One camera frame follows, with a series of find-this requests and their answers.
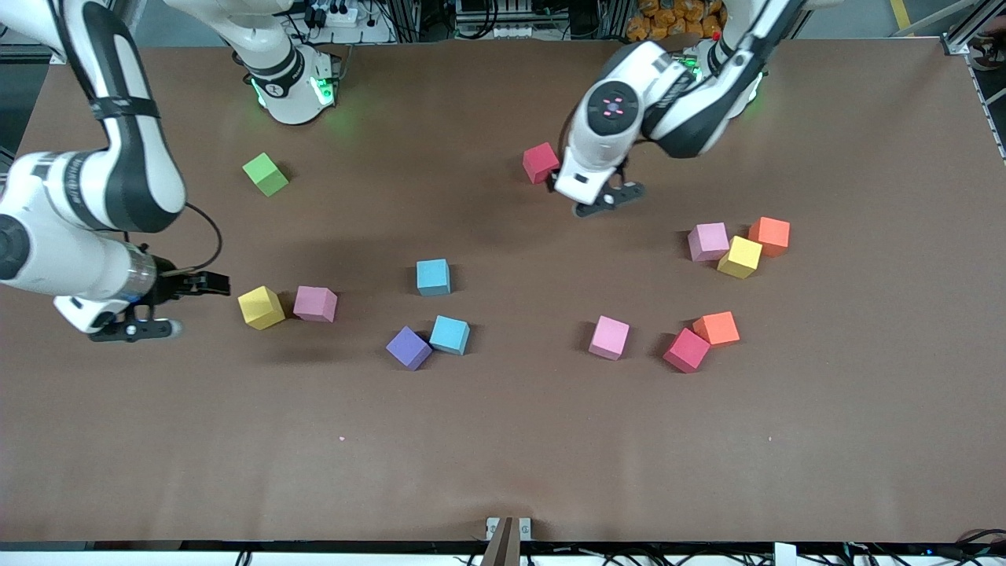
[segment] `yellow cube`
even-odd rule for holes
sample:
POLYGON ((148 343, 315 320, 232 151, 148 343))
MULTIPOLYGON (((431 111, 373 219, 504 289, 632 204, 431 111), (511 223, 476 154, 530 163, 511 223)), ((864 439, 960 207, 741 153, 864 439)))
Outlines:
POLYGON ((237 298, 244 323, 256 331, 265 331, 287 318, 280 305, 280 298, 269 288, 259 288, 237 298))
POLYGON ((758 268, 758 258, 761 255, 761 243, 734 235, 730 238, 730 250, 719 258, 716 268, 737 278, 743 278, 758 268))

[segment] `orange cube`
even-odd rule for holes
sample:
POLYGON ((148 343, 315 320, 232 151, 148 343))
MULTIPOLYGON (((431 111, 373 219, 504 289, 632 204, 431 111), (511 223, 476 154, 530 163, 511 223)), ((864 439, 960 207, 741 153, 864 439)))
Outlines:
POLYGON ((737 326, 733 324, 733 314, 728 311, 706 315, 692 325, 692 330, 713 348, 740 341, 737 326))
POLYGON ((790 222, 762 216, 751 224, 747 238, 762 244, 762 254, 778 257, 790 246, 790 222))

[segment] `light blue cube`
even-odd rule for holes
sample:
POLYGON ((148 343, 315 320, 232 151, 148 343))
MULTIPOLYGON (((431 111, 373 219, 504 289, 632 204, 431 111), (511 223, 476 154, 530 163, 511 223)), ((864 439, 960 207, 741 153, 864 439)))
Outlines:
POLYGON ((434 323, 434 334, 430 337, 430 346, 434 350, 464 356, 469 332, 468 323, 464 321, 438 317, 434 323))
POLYGON ((451 267, 447 259, 415 261, 415 288, 424 298, 451 295, 451 267))

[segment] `purple cube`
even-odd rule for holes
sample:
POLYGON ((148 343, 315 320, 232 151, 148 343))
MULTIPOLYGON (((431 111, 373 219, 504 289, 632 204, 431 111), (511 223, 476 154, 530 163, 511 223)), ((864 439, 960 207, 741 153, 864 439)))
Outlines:
POLYGON ((420 368, 420 365, 430 357, 434 349, 430 348, 430 345, 426 341, 421 339, 411 329, 405 327, 398 333, 390 343, 388 343, 386 350, 391 353, 398 362, 401 362, 402 366, 408 368, 410 371, 414 372, 420 368))
POLYGON ((312 323, 335 323, 339 298, 325 288, 298 288, 294 315, 312 323))
POLYGON ((696 225, 688 234, 688 248, 693 261, 711 261, 725 255, 730 250, 726 225, 723 222, 696 225))

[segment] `blue cube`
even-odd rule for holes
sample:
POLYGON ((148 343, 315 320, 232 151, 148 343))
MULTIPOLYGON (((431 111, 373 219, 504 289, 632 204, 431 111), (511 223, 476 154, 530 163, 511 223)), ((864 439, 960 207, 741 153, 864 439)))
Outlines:
POLYGON ((405 327, 398 333, 385 349, 391 353, 401 365, 414 372, 420 365, 433 354, 433 350, 411 329, 405 327))
POLYGON ((415 287, 424 298, 451 295, 451 267, 447 259, 415 261, 415 287))
POLYGON ((434 323, 434 334, 430 337, 430 346, 441 352, 464 356, 469 332, 468 323, 464 321, 438 317, 434 323))

